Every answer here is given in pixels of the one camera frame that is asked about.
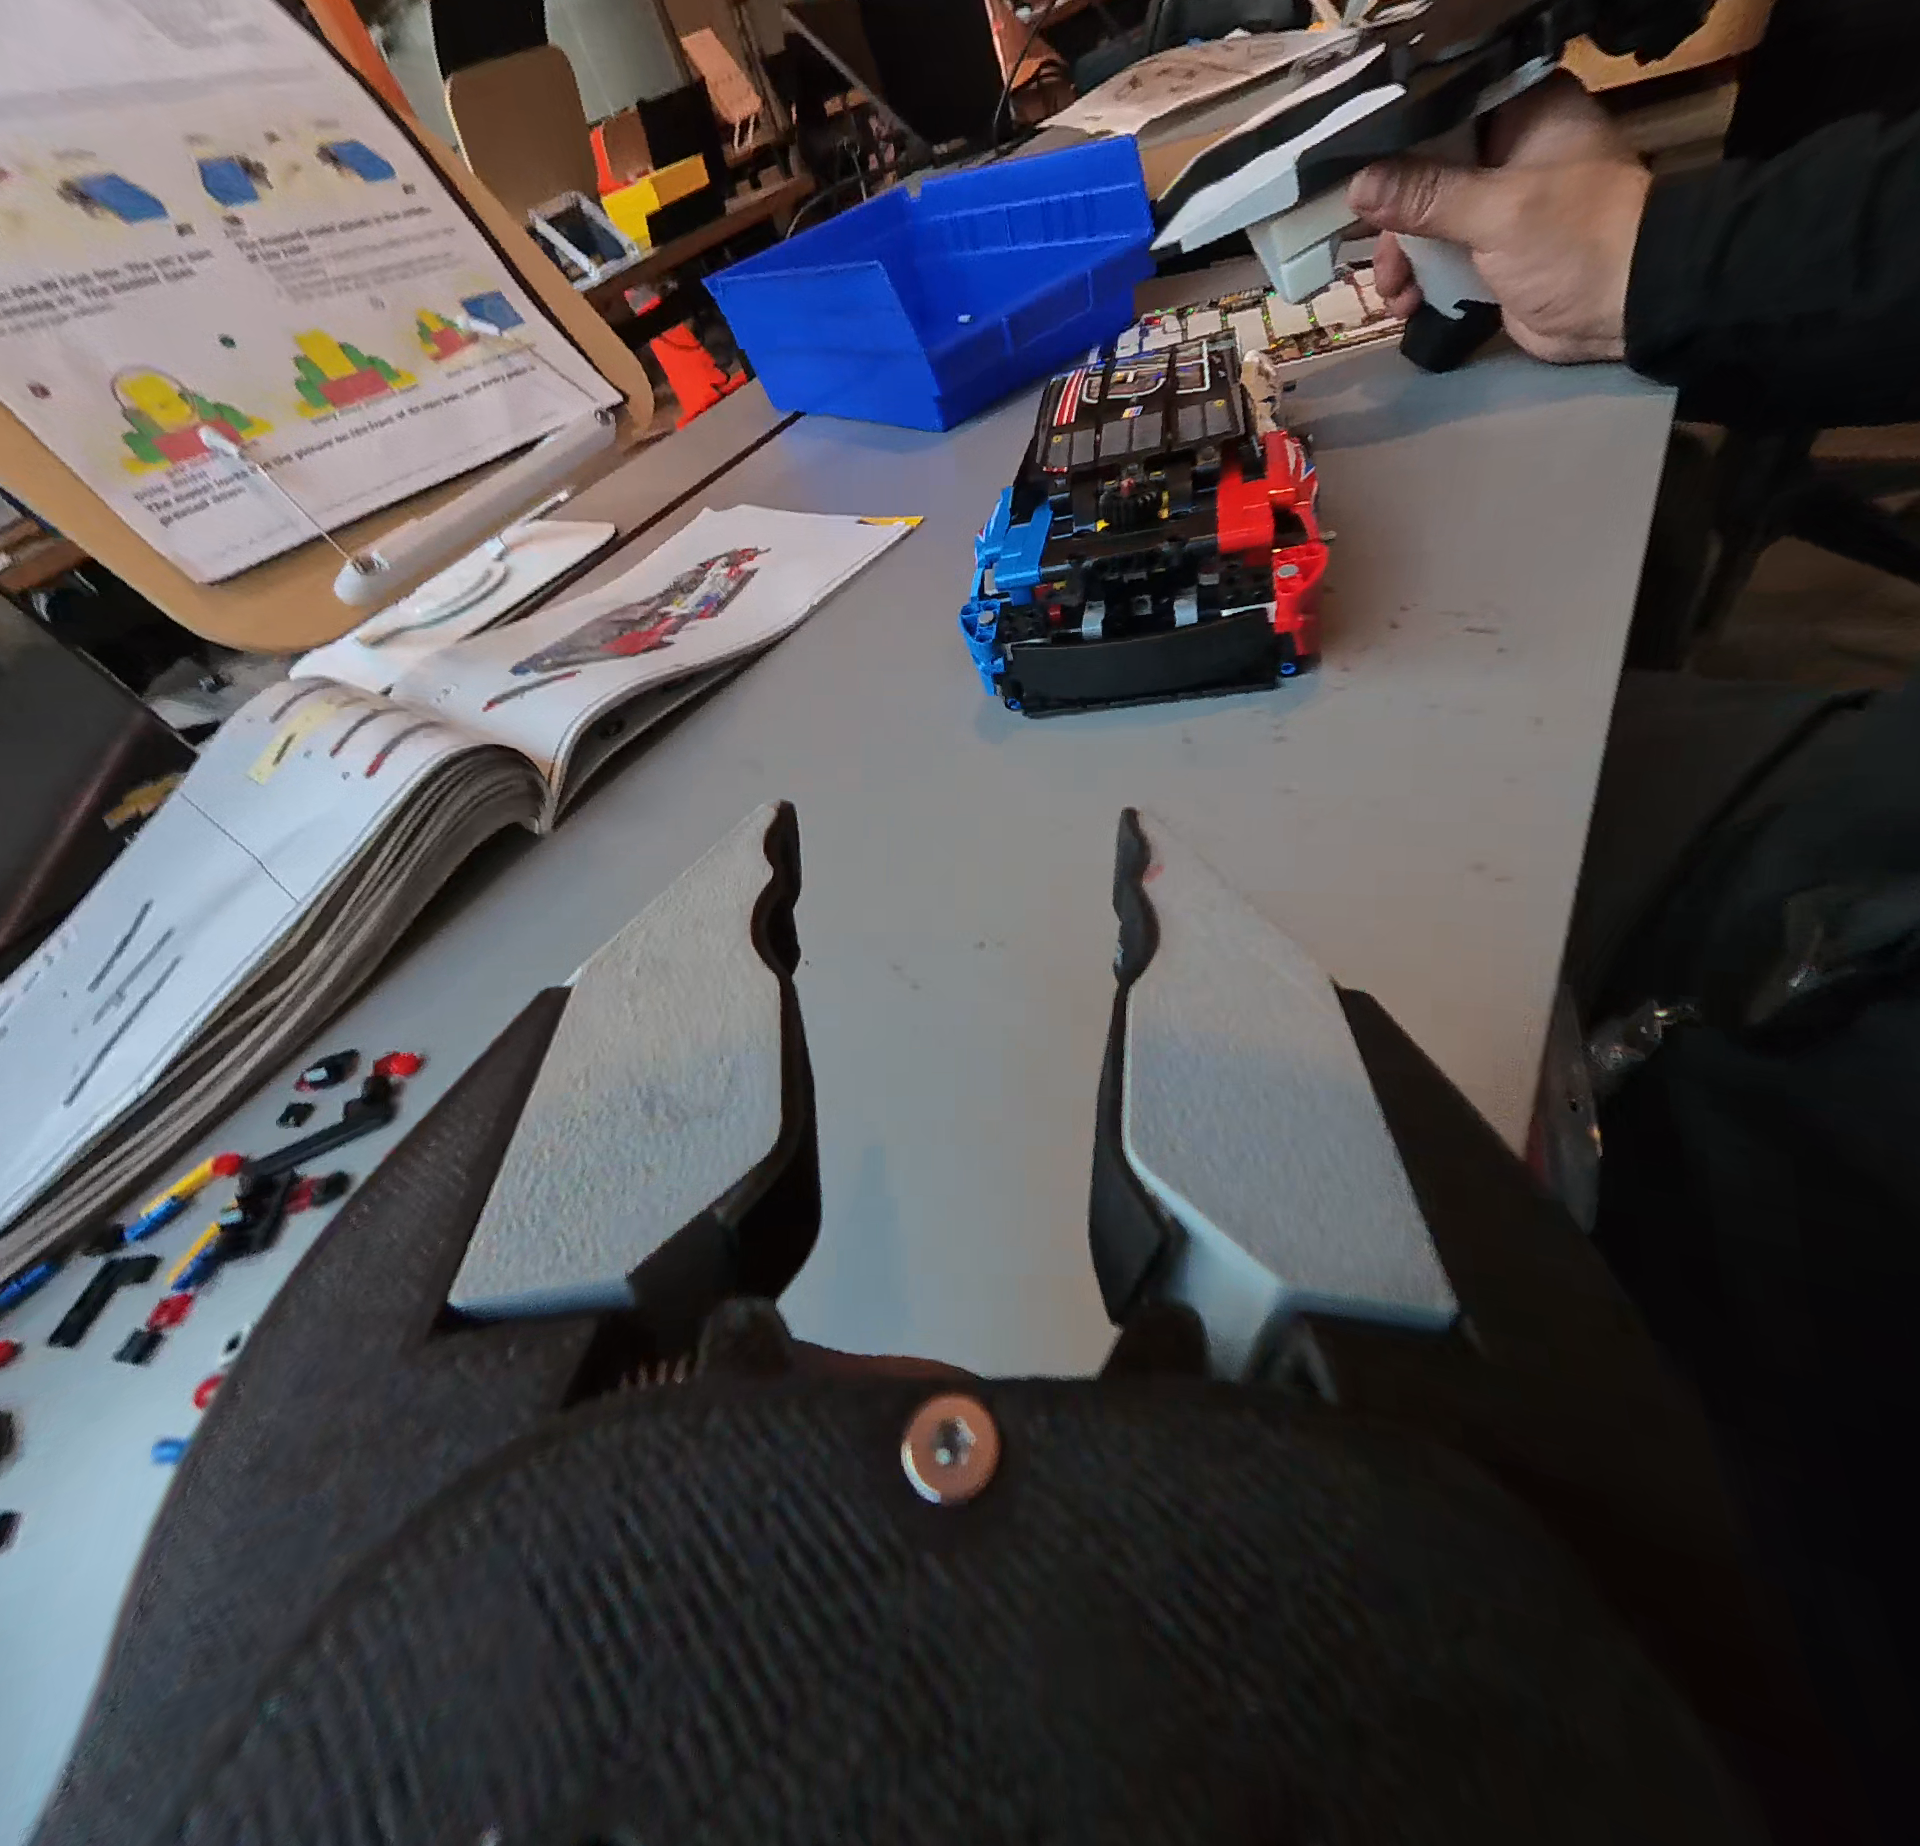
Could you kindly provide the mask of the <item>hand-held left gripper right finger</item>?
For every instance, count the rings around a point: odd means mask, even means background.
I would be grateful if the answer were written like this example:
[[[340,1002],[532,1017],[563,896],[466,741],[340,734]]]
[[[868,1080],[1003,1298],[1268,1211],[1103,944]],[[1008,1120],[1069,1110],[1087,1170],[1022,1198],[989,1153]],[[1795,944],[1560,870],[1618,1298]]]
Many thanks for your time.
[[[1460,1300],[1333,978],[1133,807],[1113,906],[1088,1190],[1110,1323],[1185,1308],[1224,1381],[1309,1318],[1449,1333]]]

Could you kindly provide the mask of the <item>orange cone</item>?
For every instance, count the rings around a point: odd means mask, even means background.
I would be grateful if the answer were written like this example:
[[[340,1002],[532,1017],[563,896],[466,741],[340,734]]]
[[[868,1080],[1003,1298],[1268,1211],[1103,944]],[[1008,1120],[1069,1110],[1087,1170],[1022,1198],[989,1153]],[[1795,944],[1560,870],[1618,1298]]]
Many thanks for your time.
[[[749,372],[731,372],[711,355],[693,321],[650,333],[648,345],[675,398],[675,429],[750,385]]]

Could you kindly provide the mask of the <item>toy brick car model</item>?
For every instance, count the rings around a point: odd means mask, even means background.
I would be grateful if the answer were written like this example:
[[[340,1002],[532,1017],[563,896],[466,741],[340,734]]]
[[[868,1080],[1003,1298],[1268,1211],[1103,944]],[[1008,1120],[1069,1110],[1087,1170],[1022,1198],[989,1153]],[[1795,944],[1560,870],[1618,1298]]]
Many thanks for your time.
[[[1230,698],[1318,662],[1320,479],[1271,378],[1216,331],[1110,345],[1045,385],[958,611],[1003,707]]]

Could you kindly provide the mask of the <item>white paper sheet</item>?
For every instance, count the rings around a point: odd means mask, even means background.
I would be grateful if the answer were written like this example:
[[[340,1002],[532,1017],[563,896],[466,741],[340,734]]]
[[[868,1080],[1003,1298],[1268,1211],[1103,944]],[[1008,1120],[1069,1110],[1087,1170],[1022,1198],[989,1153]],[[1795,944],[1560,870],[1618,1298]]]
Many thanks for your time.
[[[1156,121],[1213,105],[1285,75],[1314,59],[1345,59],[1357,30],[1234,32],[1141,59],[1113,79],[1051,115],[1044,132],[1139,136]]]

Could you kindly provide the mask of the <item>blue plastic bin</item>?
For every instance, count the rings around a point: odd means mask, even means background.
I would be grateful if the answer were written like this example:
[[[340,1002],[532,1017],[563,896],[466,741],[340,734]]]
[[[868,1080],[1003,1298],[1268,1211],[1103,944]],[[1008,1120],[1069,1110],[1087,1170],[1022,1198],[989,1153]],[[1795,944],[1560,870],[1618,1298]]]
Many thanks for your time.
[[[1154,236],[1116,136],[900,185],[706,287],[781,413],[948,432],[1116,340]]]

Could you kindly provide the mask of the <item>person's dark clothing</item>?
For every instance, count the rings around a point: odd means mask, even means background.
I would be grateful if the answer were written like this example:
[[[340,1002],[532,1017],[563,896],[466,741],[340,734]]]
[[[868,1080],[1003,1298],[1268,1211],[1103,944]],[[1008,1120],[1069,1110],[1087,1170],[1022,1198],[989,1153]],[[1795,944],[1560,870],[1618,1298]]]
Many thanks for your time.
[[[1563,985],[1597,1246],[1916,1842],[1918,694],[1626,671]]]

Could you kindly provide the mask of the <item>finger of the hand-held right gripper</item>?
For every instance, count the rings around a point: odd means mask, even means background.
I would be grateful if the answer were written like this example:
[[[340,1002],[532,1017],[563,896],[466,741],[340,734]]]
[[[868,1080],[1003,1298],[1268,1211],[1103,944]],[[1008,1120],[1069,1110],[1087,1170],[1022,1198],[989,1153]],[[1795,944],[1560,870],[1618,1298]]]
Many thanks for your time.
[[[1158,195],[1158,213],[1181,213],[1234,175],[1263,163],[1293,163],[1301,153],[1391,104],[1391,61],[1380,44],[1320,56],[1284,79],[1285,93],[1250,115],[1187,161]]]
[[[1156,195],[1154,255],[1284,219],[1406,143],[1406,83],[1297,83],[1216,136]]]

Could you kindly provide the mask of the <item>instruction booklet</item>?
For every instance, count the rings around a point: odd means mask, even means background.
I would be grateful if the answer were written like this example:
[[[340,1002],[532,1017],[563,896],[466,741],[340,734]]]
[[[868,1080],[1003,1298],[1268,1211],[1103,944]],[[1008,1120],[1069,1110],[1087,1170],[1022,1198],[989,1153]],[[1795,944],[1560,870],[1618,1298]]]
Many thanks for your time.
[[[4,1286],[138,1200],[352,1003],[486,844],[814,613],[919,515],[708,509],[379,682],[266,689],[4,981]]]

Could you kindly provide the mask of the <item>holographic sticker sheet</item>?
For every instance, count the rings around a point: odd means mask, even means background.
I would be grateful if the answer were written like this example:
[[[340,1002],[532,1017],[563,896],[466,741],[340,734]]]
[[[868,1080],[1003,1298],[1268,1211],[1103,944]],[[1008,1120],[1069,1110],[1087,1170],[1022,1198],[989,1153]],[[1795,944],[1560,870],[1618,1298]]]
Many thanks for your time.
[[[1402,321],[1380,302],[1371,257],[1343,259],[1336,280],[1306,301],[1275,290],[1244,290],[1217,301],[1159,308],[1116,338],[1116,357],[1234,341],[1244,363],[1256,357],[1282,370],[1361,345],[1396,344]]]

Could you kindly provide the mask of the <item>person's right hand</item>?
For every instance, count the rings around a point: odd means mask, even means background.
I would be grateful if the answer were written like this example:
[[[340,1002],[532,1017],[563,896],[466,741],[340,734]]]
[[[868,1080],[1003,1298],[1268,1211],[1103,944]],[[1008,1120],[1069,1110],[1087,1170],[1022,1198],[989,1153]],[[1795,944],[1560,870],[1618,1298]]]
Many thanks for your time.
[[[1478,165],[1400,156],[1348,186],[1380,234],[1380,302],[1411,321],[1426,305],[1406,245],[1471,255],[1516,345],[1549,365],[1624,361],[1624,312],[1651,176],[1597,100],[1569,73],[1501,105]]]

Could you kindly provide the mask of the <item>small brick pieces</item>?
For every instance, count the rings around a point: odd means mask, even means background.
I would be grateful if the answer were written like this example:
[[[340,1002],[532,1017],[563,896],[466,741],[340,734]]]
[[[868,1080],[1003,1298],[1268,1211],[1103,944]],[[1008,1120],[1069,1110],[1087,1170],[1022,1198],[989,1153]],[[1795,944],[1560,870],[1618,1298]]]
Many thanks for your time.
[[[319,1170],[319,1159],[374,1136],[393,1123],[398,1093],[431,1058],[396,1048],[374,1060],[360,1090],[346,1100],[340,1117],[316,1132],[303,1132],[283,1150],[250,1159],[233,1151],[198,1162],[128,1221],[108,1221],[84,1241],[39,1258],[4,1280],[4,1315],[32,1302],[61,1276],[73,1257],[95,1258],[97,1274],[61,1316],[47,1342],[76,1349],[97,1326],[113,1300],[128,1286],[156,1278],[156,1236],[195,1207],[213,1187],[231,1187],[231,1198],[195,1236],[167,1274],[154,1310],[118,1349],[123,1365],[149,1365],[159,1345],[186,1318],[195,1298],[228,1265],[271,1250],[286,1223],[300,1211],[319,1209],[346,1196],[350,1175]]]

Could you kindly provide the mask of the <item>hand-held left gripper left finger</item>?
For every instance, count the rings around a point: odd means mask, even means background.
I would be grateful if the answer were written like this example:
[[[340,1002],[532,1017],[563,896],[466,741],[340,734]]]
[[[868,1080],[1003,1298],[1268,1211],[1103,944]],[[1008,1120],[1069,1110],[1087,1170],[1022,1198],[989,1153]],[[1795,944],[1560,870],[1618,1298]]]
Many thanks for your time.
[[[452,1313],[696,1323],[785,1292],[820,1229],[801,878],[796,807],[761,805],[576,969]]]

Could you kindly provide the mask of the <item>black office chair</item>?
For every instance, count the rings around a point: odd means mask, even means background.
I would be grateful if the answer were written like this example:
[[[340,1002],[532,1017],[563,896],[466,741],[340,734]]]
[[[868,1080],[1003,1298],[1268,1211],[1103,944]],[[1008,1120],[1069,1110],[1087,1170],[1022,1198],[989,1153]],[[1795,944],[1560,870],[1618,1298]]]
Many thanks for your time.
[[[1699,440],[1683,428],[1678,525],[1635,624],[1645,666],[1678,669],[1727,617],[1763,554],[1801,541],[1918,585],[1916,422]]]

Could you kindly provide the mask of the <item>instruction board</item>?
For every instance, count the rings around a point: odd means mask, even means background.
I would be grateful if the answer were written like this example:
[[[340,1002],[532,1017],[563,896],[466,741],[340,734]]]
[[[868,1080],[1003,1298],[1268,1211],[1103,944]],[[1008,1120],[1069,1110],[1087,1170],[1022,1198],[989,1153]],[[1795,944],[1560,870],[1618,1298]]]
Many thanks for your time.
[[[274,0],[3,0],[4,496],[210,642],[331,642],[636,440],[636,359]]]

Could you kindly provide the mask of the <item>clear acrylic stand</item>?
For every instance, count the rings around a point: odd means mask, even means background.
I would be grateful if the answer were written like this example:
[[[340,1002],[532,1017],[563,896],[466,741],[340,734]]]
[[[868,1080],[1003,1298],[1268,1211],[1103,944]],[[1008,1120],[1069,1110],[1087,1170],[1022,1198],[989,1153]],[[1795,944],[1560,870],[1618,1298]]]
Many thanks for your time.
[[[568,281],[583,290],[636,267],[640,250],[596,197],[566,191],[526,211],[526,227]]]

